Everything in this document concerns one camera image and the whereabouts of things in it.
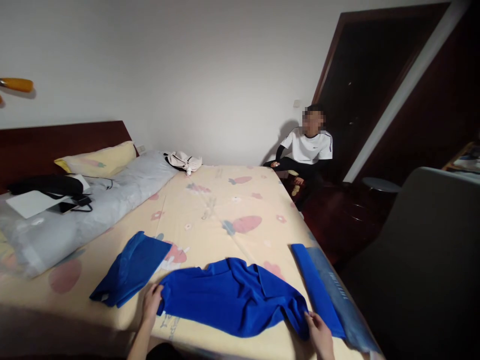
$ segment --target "folded blue cloth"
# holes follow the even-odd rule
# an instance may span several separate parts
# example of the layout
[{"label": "folded blue cloth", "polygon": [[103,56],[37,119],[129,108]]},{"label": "folded blue cloth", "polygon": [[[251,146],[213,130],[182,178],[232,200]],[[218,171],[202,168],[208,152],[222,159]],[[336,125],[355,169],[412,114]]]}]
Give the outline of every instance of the folded blue cloth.
[{"label": "folded blue cloth", "polygon": [[118,254],[90,299],[120,308],[150,280],[172,244],[137,232]]},{"label": "folded blue cloth", "polygon": [[306,291],[313,309],[320,315],[334,337],[345,339],[344,328],[307,249],[302,244],[293,244],[291,250],[305,281]]},{"label": "folded blue cloth", "polygon": [[345,330],[346,342],[352,348],[362,353],[374,351],[380,354],[381,351],[365,325],[365,320],[363,320],[357,307],[350,301],[345,289],[337,280],[324,252],[318,247],[309,247],[306,251],[310,255],[318,275],[330,294],[333,307]]},{"label": "folded blue cloth", "polygon": [[165,311],[241,338],[288,319],[301,339],[310,337],[302,294],[258,265],[230,257],[206,270],[172,271],[160,284],[164,288],[158,315]]}]

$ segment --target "person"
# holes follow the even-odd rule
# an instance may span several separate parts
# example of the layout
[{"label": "person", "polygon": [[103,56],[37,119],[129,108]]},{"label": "person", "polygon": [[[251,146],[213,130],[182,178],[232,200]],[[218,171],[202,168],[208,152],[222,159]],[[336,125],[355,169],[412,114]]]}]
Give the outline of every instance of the person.
[{"label": "person", "polygon": [[[152,284],[143,298],[143,313],[140,328],[136,334],[127,360],[183,359],[182,355],[169,343],[161,343],[148,354],[150,334],[154,328],[157,310],[162,301],[163,285]],[[314,312],[305,312],[305,319],[310,331],[310,341],[317,360],[335,360],[332,332],[322,318]]]},{"label": "person", "polygon": [[[274,171],[294,170],[298,173],[296,185],[305,185],[295,205],[302,211],[312,190],[322,186],[319,170],[332,159],[332,136],[326,132],[326,119],[321,104],[310,105],[302,116],[302,126],[294,128],[283,139],[276,151],[275,160],[263,164]],[[291,147],[291,154],[282,157],[285,149]]]}]

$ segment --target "hand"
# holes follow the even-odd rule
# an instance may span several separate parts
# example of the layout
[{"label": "hand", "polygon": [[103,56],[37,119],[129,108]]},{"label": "hand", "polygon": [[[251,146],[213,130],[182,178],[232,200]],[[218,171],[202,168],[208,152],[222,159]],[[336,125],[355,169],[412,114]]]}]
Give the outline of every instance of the hand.
[{"label": "hand", "polygon": [[163,289],[163,285],[154,283],[145,293],[145,297],[143,298],[142,323],[148,323],[152,327],[154,326],[160,301],[162,301],[161,293]]},{"label": "hand", "polygon": [[328,326],[318,314],[314,312],[305,312],[304,314],[310,330],[310,341],[317,358],[319,360],[335,360],[334,340]]}]

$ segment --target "wooden headboard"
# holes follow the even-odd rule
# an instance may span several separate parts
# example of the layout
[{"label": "wooden headboard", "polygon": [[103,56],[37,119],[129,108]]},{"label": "wooden headboard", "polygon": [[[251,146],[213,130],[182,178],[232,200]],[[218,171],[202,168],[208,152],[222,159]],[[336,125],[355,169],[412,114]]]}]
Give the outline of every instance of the wooden headboard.
[{"label": "wooden headboard", "polygon": [[0,130],[0,194],[19,180],[64,174],[54,160],[90,153],[131,140],[123,121]]}]

